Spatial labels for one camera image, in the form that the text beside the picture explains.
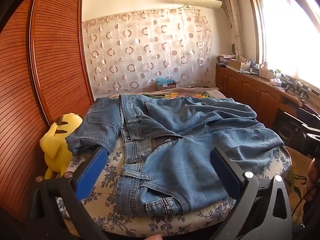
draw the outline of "stuffed animal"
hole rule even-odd
[[[82,123],[82,118],[77,114],[64,114],[55,121],[49,131],[41,138],[40,147],[44,152],[44,160],[48,169],[45,179],[51,179],[54,172],[59,172],[62,177],[72,158],[68,150],[66,137]]]

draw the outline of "clothing label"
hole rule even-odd
[[[129,131],[127,129],[123,130],[123,135],[124,135],[124,138],[125,138],[126,142],[131,141],[131,137],[130,137]]]
[[[165,208],[168,216],[171,216],[172,215],[172,211],[171,211],[171,207],[169,205],[169,202],[165,198],[163,198],[162,201],[164,203],[164,208]]]

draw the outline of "metal bolt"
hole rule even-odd
[[[282,180],[282,178],[281,178],[280,175],[276,175],[276,176],[275,176],[275,180],[280,182],[280,181]]]
[[[41,182],[42,180],[43,180],[43,177],[42,177],[42,176],[36,177],[36,182]]]
[[[253,173],[251,171],[246,171],[244,175],[249,179],[253,178]]]
[[[72,176],[73,176],[73,172],[71,172],[71,171],[67,171],[67,172],[64,174],[64,177],[65,177],[66,179],[70,179]]]

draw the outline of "curtain hanging on wall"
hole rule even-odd
[[[157,77],[206,84],[212,33],[193,8],[116,14],[83,23],[96,89],[141,91]]]
[[[225,0],[227,5],[227,10],[230,17],[231,28],[233,37],[235,40],[236,56],[244,57],[244,51],[241,41],[241,21],[240,13],[237,0]]]

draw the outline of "jeans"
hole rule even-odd
[[[92,146],[113,150],[121,132],[125,161],[117,181],[121,215],[176,215],[227,197],[210,164],[218,147],[244,171],[259,173],[280,137],[232,99],[98,98],[66,139],[74,154]]]

